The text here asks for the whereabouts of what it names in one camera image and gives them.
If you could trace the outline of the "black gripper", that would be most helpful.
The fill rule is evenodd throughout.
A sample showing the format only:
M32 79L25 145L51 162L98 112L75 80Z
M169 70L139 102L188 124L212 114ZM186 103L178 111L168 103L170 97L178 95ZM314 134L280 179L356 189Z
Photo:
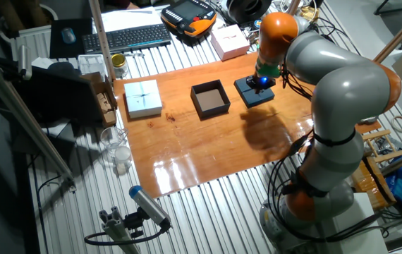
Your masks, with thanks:
M248 89L255 90L256 94L260 94L264 89L268 89L275 85L274 78L268 78L266 76L259 77L258 75L250 75L246 79Z

